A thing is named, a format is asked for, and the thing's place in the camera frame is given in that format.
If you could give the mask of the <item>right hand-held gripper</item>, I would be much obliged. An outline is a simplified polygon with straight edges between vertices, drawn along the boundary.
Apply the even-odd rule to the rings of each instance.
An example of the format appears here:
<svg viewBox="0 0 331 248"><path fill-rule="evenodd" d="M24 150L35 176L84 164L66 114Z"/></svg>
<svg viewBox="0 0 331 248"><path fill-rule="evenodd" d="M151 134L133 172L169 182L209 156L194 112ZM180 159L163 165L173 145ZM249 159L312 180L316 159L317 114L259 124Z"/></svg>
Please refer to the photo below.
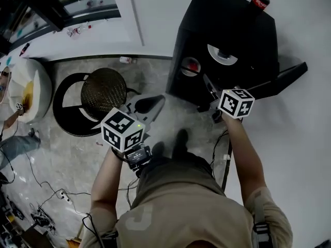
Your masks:
<svg viewBox="0 0 331 248"><path fill-rule="evenodd" d="M198 106L211 113L214 123L220 123L222 115L242 119L250 114L255 98L247 90L216 90L206 74L203 74L203 80L207 90L198 94Z"/></svg>

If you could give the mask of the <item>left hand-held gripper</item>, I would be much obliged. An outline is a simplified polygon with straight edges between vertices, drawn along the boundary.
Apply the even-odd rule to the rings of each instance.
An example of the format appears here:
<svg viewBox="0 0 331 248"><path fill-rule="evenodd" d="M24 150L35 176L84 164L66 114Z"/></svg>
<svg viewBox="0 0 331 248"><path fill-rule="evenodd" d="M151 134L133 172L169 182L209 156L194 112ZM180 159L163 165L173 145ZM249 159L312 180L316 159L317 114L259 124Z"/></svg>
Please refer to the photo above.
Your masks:
<svg viewBox="0 0 331 248"><path fill-rule="evenodd" d="M113 108L101 122L102 139L119 152L143 143L149 138L147 124L157 118L165 101L163 95L137 95L120 108Z"/></svg>

